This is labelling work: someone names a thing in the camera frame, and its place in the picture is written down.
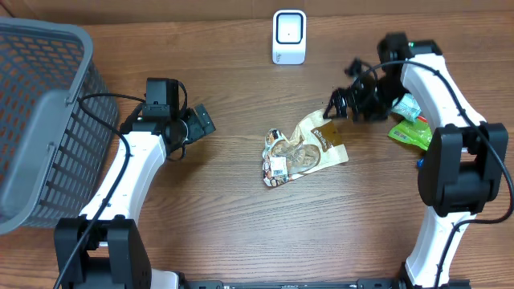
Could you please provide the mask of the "light teal snack packet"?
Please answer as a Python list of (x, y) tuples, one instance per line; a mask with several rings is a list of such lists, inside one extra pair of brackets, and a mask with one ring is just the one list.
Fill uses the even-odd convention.
[(416, 99), (410, 93), (406, 93), (404, 96), (393, 101), (391, 111), (403, 116), (410, 122), (415, 122), (422, 110)]

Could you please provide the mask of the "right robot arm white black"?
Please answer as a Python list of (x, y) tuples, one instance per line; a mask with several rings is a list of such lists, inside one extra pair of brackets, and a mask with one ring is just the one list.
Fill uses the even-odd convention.
[(346, 69), (353, 82), (332, 92), (324, 118), (385, 120), (403, 96), (414, 97), (432, 137), (418, 171), (418, 192), (426, 205), (413, 251), (392, 288), (468, 288), (449, 270), (459, 243), (500, 182), (513, 179), (504, 163), (508, 132), (489, 123), (466, 100), (433, 40), (411, 42), (403, 32), (389, 33), (377, 45), (380, 63), (355, 59)]

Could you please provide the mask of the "green snack packet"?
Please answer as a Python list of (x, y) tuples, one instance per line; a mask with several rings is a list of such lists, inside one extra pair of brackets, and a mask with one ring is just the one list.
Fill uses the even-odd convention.
[(427, 120), (418, 116), (414, 122), (402, 120), (390, 130), (388, 136), (393, 140), (414, 145), (426, 151), (431, 142), (432, 132)]

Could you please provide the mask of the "blue snack packet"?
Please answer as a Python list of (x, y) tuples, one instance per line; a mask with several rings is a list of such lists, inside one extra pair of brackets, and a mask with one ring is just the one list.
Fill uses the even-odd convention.
[(423, 163), (424, 163), (424, 159), (423, 158), (418, 159), (417, 162), (416, 162), (416, 168), (417, 169), (422, 168), (423, 167)]

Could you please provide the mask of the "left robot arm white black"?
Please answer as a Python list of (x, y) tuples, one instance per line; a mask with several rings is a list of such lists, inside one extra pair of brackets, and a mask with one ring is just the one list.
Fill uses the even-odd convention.
[(119, 128), (99, 123), (119, 137), (119, 147), (91, 201), (55, 227), (55, 287), (185, 287), (182, 274), (152, 267), (137, 223), (159, 168), (214, 132), (214, 122), (203, 105), (189, 107), (181, 81), (149, 78), (144, 98)]

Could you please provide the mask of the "beige brown Pantree snack bag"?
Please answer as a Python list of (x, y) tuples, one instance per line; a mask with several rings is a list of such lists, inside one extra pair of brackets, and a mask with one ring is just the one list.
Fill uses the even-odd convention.
[(300, 121), (287, 138), (273, 128), (264, 137), (263, 182), (276, 187), (349, 160), (342, 136), (324, 110)]

